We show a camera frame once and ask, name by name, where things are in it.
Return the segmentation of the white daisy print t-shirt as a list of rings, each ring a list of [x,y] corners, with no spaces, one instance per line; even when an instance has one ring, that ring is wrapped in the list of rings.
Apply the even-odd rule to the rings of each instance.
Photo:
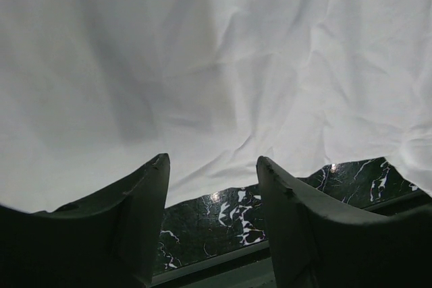
[[[377,157],[431,191],[431,0],[1,0],[1,203],[171,158],[167,204]]]

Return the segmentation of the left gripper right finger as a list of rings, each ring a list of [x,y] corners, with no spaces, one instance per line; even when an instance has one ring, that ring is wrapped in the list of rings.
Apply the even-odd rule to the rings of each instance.
[[[430,287],[431,205],[382,215],[262,156],[256,171],[278,287]]]

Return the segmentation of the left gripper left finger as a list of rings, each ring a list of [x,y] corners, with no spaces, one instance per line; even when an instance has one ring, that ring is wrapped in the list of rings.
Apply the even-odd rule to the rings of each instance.
[[[148,287],[169,184],[161,153],[53,212],[1,207],[2,287]]]

